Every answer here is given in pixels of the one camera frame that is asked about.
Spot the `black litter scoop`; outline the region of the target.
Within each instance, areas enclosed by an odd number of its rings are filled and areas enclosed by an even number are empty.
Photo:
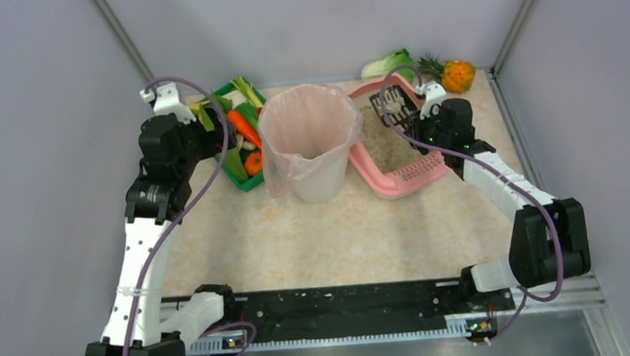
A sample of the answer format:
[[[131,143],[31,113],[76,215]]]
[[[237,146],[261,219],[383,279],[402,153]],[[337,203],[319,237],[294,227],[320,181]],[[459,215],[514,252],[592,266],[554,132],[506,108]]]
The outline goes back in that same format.
[[[386,126],[398,126],[404,130],[412,126],[413,121],[419,115],[420,109],[411,99],[408,93],[399,85],[389,86],[384,91],[386,100],[386,110],[388,118],[384,118],[380,93],[369,96],[369,102],[379,117],[380,121]]]

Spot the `pink litter box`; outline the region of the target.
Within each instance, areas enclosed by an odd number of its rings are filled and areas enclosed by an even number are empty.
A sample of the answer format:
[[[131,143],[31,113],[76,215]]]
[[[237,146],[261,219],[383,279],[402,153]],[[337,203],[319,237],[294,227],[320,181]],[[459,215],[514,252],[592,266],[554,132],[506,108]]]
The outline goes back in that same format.
[[[371,79],[348,92],[363,114],[361,140],[351,146],[349,161],[373,192],[394,199],[436,182],[450,169],[440,153],[420,154],[386,125],[380,103],[382,79]]]

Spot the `pink lined trash bin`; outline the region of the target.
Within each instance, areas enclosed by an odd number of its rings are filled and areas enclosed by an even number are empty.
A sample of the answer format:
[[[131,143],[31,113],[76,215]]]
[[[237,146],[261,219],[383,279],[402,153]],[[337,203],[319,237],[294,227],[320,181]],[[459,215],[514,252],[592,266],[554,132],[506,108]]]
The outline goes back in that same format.
[[[335,86],[299,84],[271,97],[259,119],[268,194],[310,204],[332,201],[344,184],[363,115]]]

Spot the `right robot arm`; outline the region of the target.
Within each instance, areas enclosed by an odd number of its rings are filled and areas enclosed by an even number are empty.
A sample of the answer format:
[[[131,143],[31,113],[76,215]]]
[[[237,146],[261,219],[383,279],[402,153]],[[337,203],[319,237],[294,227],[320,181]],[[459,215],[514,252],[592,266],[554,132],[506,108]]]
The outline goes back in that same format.
[[[440,152],[461,180],[482,191],[512,222],[506,258],[467,267],[473,292],[535,287],[586,274],[592,264],[582,203],[558,199],[512,170],[495,148],[475,136],[467,99],[425,104],[413,120],[418,151]]]

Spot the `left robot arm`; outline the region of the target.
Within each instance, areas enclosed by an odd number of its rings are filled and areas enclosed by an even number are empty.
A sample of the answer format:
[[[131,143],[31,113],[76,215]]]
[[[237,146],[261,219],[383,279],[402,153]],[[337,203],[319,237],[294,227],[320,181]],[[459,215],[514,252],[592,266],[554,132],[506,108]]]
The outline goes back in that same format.
[[[140,171],[125,196],[124,258],[109,321],[84,356],[185,356],[210,326],[224,317],[230,288],[196,292],[160,321],[162,291],[177,227],[203,197],[190,187],[202,160],[224,156],[236,144],[235,128],[218,114],[213,130],[174,114],[154,116],[140,127]]]

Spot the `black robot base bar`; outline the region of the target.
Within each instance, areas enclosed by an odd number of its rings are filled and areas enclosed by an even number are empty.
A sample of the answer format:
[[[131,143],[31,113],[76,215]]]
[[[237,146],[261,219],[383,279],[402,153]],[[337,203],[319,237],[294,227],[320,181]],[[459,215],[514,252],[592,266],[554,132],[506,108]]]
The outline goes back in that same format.
[[[444,329],[458,313],[512,310],[509,290],[472,293],[458,279],[421,279],[235,294],[221,323],[246,321],[257,343],[370,337]]]

